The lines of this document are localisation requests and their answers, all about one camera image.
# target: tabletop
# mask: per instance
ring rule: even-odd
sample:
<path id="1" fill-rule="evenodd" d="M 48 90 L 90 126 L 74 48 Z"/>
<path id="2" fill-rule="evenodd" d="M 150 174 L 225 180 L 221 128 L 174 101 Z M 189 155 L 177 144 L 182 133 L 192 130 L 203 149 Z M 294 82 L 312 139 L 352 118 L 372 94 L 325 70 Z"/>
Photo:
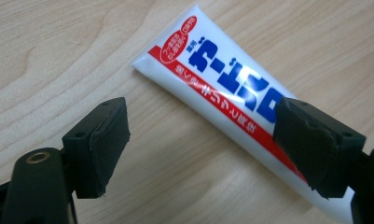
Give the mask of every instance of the tabletop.
<path id="1" fill-rule="evenodd" d="M 0 184 L 14 162 L 124 96 L 131 139 L 79 223 L 334 223 L 254 157 L 131 67 L 200 8 L 299 99 L 374 148 L 374 0 L 0 0 Z"/>

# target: red stripe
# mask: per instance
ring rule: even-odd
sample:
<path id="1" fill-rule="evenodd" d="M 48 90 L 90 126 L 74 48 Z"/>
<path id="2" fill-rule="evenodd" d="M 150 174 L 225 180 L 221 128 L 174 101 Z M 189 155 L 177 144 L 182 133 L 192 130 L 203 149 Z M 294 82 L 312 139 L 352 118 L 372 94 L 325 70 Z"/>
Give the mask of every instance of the red stripe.
<path id="1" fill-rule="evenodd" d="M 160 51 L 161 48 L 155 46 L 148 53 L 158 60 L 158 62 L 162 63 L 160 60 Z M 286 154 L 274 143 L 271 134 L 266 132 L 258 123 L 248 117 L 239 107 L 233 104 L 220 91 L 217 91 L 215 88 L 213 88 L 213 86 L 208 84 L 205 80 L 177 60 L 174 60 L 171 63 L 162 64 L 172 71 L 174 75 L 178 76 L 181 80 L 188 84 L 189 87 L 205 98 L 209 103 L 214 105 L 241 129 L 248 133 L 291 171 L 293 171 L 301 179 L 305 180 L 294 163 L 291 162 Z"/>

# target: toothpaste tube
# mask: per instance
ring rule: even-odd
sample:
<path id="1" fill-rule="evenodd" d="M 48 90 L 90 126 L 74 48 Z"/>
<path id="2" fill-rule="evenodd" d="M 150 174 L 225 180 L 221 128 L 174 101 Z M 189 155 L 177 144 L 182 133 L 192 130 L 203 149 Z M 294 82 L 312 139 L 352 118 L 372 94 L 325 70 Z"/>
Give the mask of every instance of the toothpaste tube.
<path id="1" fill-rule="evenodd" d="M 295 98 L 198 7 L 163 32 L 132 63 L 266 165 L 330 217 L 352 223 L 353 191 L 325 199 L 312 191 L 272 140 L 274 106 Z"/>

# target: clamp jaw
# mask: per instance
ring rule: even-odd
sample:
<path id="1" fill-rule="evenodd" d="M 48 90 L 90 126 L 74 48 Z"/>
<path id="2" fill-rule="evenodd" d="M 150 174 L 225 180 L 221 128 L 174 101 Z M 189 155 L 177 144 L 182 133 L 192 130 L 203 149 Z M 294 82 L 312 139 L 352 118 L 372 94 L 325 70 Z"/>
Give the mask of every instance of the clamp jaw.
<path id="1" fill-rule="evenodd" d="M 305 102 L 283 98 L 276 105 L 273 139 L 324 198 L 342 198 L 349 186 L 353 222 L 374 223 L 374 149 L 366 138 Z"/>
<path id="2" fill-rule="evenodd" d="M 103 195 L 129 137 L 125 99 L 97 105 L 62 138 L 62 150 L 40 148 L 16 161 L 0 186 L 0 223 L 77 223 L 72 193 Z"/>

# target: metal ring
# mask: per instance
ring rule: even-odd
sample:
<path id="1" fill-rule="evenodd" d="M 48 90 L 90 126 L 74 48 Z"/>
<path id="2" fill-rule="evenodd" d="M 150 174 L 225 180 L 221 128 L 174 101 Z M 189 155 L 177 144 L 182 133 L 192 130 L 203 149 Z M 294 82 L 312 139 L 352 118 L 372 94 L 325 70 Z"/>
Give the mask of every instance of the metal ring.
<path id="1" fill-rule="evenodd" d="M 49 156 L 50 156 L 50 154 L 47 151 L 37 152 L 37 153 L 29 156 L 26 159 L 26 162 L 29 163 L 29 164 L 39 163 L 41 161 L 47 160 L 49 158 Z"/>

